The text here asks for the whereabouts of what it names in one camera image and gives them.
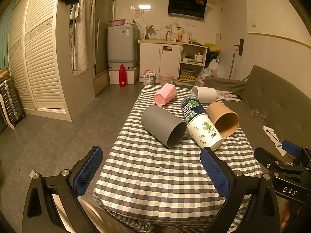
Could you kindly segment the white plastic bag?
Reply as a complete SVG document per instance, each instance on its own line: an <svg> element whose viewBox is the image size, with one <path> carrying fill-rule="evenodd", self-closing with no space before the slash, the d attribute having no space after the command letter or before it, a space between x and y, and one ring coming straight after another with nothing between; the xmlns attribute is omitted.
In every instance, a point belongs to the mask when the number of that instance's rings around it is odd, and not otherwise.
<svg viewBox="0 0 311 233"><path fill-rule="evenodd" d="M222 66L219 64L219 59L213 59L208 68L210 69L213 77L222 78Z"/></svg>

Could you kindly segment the white washing machine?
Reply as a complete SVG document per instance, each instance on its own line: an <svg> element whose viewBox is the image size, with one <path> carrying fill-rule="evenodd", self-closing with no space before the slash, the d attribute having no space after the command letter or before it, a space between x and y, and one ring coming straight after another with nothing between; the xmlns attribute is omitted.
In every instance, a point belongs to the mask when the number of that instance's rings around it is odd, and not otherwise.
<svg viewBox="0 0 311 233"><path fill-rule="evenodd" d="M107 62L109 68L137 66L139 30L136 25L111 26L107 30Z"/></svg>

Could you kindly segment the brown paper cup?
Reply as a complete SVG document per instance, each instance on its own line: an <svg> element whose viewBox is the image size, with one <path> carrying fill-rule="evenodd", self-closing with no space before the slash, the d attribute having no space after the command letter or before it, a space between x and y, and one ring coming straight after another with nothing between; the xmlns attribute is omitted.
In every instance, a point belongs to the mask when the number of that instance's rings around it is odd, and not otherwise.
<svg viewBox="0 0 311 233"><path fill-rule="evenodd" d="M211 103L207 115L222 138L231 136L239 126L239 116L221 102Z"/></svg>

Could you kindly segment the magazine on sofa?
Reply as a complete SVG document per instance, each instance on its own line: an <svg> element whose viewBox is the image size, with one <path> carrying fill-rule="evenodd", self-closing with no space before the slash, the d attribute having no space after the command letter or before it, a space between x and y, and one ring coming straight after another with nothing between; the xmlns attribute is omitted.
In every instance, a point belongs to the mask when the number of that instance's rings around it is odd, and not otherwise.
<svg viewBox="0 0 311 233"><path fill-rule="evenodd" d="M242 98L238 94L235 94L231 91L222 91L217 90L217 98L222 101L230 101L230 102L241 102Z"/></svg>

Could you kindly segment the white floral paper cup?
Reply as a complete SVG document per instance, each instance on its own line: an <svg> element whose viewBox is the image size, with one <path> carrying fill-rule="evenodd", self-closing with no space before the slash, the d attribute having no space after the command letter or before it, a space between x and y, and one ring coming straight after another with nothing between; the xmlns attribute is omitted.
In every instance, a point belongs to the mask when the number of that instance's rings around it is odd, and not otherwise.
<svg viewBox="0 0 311 233"><path fill-rule="evenodd" d="M200 148L209 147L212 151L218 149L224 141L207 114L194 117L187 125L187 133Z"/></svg>

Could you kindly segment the silver suitcase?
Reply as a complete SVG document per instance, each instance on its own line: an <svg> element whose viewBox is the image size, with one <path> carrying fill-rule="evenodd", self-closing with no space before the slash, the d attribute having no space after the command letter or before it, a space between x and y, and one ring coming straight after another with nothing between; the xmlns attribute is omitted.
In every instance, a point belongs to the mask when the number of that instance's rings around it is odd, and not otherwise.
<svg viewBox="0 0 311 233"><path fill-rule="evenodd" d="M1 82L1 114L5 123L12 130L25 117L12 78Z"/></svg>

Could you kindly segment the grey blanket on sofa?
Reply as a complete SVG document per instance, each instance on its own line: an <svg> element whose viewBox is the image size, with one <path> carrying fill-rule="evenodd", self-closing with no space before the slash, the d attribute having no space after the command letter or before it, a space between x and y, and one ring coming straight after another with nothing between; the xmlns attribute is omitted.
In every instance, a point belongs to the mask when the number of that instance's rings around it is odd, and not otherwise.
<svg viewBox="0 0 311 233"><path fill-rule="evenodd" d="M231 91L235 94L241 94L244 87L246 86L245 81L239 81L234 79L226 79L219 77L206 77L204 79L204 87L214 88L215 90Z"/></svg>

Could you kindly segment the pink faceted cup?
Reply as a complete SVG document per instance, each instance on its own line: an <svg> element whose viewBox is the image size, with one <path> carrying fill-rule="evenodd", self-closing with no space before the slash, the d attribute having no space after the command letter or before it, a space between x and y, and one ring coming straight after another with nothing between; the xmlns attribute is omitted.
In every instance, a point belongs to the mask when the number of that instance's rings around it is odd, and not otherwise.
<svg viewBox="0 0 311 233"><path fill-rule="evenodd" d="M158 90L153 97L158 106L164 106L176 96L176 87L173 84L166 83Z"/></svg>

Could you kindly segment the grey sofa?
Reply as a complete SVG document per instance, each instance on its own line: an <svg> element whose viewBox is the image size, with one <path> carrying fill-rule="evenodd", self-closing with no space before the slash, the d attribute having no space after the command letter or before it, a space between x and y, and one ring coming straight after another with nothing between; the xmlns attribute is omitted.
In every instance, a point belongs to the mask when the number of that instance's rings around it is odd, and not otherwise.
<svg viewBox="0 0 311 233"><path fill-rule="evenodd" d="M252 149L263 147L286 162L266 135L263 126L274 129L278 139L301 147L310 147L310 98L274 73L253 66L245 81L241 102L225 102L240 118L240 127Z"/></svg>

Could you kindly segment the white paper on sofa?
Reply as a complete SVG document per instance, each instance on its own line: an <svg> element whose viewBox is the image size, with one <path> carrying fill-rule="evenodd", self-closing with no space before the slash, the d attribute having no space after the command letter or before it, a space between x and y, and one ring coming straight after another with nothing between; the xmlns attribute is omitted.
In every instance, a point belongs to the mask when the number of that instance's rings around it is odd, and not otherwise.
<svg viewBox="0 0 311 233"><path fill-rule="evenodd" d="M263 126L263 130L266 135L270 138L270 140L274 143L276 149L280 152L282 156L286 154L286 151L283 150L282 142L278 139L277 135L274 132L274 129L269 128L267 126Z"/></svg>

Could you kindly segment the white entrance door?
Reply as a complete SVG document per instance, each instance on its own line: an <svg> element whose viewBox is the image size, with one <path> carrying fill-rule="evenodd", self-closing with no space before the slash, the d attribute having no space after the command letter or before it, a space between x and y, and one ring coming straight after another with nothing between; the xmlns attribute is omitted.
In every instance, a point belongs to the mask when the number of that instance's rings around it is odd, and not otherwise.
<svg viewBox="0 0 311 233"><path fill-rule="evenodd" d="M238 55L240 39L247 37L246 0L222 0L220 24L220 65L222 77L239 79L244 55Z"/></svg>

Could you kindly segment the white cylindrical cup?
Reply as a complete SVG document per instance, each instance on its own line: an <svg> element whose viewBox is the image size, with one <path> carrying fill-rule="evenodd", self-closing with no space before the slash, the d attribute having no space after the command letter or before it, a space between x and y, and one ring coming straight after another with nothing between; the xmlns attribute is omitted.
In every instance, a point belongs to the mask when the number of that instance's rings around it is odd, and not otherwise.
<svg viewBox="0 0 311 233"><path fill-rule="evenodd" d="M211 104L217 101L217 91L210 87L194 86L191 95L197 97L202 104Z"/></svg>

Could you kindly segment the white kitchen cabinet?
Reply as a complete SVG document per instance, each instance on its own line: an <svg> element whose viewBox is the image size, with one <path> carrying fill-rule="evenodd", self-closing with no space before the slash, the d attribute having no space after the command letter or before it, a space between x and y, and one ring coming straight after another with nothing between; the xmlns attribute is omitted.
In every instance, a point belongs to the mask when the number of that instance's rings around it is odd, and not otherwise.
<svg viewBox="0 0 311 233"><path fill-rule="evenodd" d="M182 44L162 39L142 39L138 43L140 45L139 81L142 83L144 72L151 70L156 75L155 83L160 82L160 74L170 74L173 76L173 83L177 85Z"/></svg>

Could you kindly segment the pink basin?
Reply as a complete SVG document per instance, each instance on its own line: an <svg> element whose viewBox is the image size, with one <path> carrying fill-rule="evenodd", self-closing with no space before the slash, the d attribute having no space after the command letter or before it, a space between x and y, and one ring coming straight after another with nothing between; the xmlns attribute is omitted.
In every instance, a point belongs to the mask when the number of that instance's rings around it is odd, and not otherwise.
<svg viewBox="0 0 311 233"><path fill-rule="evenodd" d="M115 20L110 21L111 26L121 26L121 25L124 25L125 22L126 22L126 19L115 19Z"/></svg>

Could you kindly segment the black range hood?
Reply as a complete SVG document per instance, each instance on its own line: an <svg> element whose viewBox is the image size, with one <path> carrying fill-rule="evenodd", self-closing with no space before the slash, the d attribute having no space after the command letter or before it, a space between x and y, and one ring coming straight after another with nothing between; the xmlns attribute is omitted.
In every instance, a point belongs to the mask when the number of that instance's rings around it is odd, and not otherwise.
<svg viewBox="0 0 311 233"><path fill-rule="evenodd" d="M208 0L169 0L168 14L204 19Z"/></svg>

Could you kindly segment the open shelf unit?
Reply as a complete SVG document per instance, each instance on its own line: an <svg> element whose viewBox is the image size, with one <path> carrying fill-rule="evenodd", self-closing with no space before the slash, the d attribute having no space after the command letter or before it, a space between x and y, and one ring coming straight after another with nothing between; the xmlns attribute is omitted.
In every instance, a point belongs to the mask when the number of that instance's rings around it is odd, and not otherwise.
<svg viewBox="0 0 311 233"><path fill-rule="evenodd" d="M194 85L199 73L205 67L206 57L207 47L183 43L177 84L180 86Z"/></svg>

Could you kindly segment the red thermos bottle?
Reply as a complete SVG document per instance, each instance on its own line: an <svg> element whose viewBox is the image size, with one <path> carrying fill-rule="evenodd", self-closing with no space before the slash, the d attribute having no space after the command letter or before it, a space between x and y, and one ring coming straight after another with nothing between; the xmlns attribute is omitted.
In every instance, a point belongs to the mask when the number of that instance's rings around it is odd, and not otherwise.
<svg viewBox="0 0 311 233"><path fill-rule="evenodd" d="M123 64L121 64L119 68L119 86L127 86L127 70Z"/></svg>

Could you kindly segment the white hanging towel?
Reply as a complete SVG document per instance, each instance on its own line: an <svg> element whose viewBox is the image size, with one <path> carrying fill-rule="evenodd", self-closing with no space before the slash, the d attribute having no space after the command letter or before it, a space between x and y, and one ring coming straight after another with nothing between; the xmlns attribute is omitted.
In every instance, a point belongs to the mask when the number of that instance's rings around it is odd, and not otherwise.
<svg viewBox="0 0 311 233"><path fill-rule="evenodd" d="M95 0L79 0L70 14L74 23L73 69L87 70L95 65Z"/></svg>

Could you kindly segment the white louvered wardrobe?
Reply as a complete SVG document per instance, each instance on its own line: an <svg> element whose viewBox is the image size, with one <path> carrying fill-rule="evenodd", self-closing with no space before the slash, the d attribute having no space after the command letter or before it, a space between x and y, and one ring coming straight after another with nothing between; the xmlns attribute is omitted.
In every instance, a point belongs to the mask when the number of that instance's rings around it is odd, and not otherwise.
<svg viewBox="0 0 311 233"><path fill-rule="evenodd" d="M17 0L8 31L8 66L25 113L72 122L94 100L92 72L75 70L70 6Z"/></svg>

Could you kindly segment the grey white checkered tablecloth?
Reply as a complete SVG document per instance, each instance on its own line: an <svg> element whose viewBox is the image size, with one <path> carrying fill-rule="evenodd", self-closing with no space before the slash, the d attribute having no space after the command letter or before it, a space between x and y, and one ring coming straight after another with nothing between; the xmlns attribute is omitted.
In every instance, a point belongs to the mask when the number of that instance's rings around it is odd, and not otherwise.
<svg viewBox="0 0 311 233"><path fill-rule="evenodd" d="M98 205L134 232L203 232L224 198L189 136L167 148L141 124L158 85L145 86L116 139L93 189Z"/></svg>

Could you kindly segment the grey cylindrical cup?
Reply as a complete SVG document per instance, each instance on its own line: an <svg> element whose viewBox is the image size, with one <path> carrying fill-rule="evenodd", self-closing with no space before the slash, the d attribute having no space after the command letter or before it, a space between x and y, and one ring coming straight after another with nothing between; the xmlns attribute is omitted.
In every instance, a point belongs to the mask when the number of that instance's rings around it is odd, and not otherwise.
<svg viewBox="0 0 311 233"><path fill-rule="evenodd" d="M172 148L184 136L187 123L160 106L149 106L141 115L143 127L167 148Z"/></svg>

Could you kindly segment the small printed carton box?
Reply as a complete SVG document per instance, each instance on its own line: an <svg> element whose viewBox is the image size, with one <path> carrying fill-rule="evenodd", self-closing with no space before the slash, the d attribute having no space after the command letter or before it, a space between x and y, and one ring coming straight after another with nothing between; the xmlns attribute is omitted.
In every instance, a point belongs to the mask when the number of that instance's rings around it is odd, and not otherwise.
<svg viewBox="0 0 311 233"><path fill-rule="evenodd" d="M156 74L152 70L145 70L143 74L143 85L153 85L155 83Z"/></svg>

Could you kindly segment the white kettle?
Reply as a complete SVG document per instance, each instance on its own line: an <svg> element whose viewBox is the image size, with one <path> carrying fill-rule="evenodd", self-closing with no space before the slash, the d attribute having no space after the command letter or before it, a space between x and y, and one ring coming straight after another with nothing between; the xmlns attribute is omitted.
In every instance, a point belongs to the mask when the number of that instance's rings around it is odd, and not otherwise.
<svg viewBox="0 0 311 233"><path fill-rule="evenodd" d="M182 43L190 43L192 39L192 33L188 31L183 31L181 34Z"/></svg>

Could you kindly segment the pink waste bin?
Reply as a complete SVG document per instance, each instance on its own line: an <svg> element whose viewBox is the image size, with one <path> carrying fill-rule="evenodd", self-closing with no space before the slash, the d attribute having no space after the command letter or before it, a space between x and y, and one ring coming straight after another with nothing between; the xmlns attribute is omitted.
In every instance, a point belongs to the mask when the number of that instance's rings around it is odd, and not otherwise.
<svg viewBox="0 0 311 233"><path fill-rule="evenodd" d="M171 74L159 74L159 85L166 85L166 84L174 84L173 75Z"/></svg>

